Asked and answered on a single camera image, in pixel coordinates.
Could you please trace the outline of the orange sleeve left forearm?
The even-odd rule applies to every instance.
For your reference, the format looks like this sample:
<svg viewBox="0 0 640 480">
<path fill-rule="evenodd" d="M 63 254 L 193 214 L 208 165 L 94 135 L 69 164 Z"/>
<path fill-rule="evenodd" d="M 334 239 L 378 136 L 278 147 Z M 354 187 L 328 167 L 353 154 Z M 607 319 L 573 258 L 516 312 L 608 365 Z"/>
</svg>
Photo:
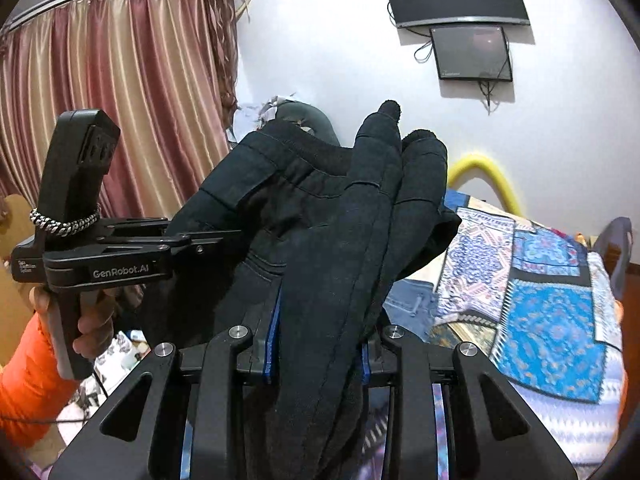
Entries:
<svg viewBox="0 0 640 480">
<path fill-rule="evenodd" d="M 79 382 L 58 374 L 40 317 L 29 320 L 10 362 L 1 372 L 1 433 L 17 448 L 31 448 L 48 432 Z"/>
</svg>

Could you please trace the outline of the person's left hand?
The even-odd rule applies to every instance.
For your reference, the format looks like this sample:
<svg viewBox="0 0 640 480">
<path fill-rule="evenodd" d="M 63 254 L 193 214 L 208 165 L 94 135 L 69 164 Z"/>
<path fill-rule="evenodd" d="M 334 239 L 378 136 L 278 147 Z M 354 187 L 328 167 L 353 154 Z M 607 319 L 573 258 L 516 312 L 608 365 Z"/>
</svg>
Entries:
<svg viewBox="0 0 640 480">
<path fill-rule="evenodd" d="M 117 288 L 86 292 L 81 299 L 81 316 L 78 321 L 79 336 L 73 341 L 74 351 L 88 360 L 94 360 L 110 345 L 114 337 L 113 314 L 116 307 Z M 50 342 L 49 311 L 58 305 L 43 286 L 35 286 L 29 292 L 29 301 L 44 333 Z"/>
</svg>

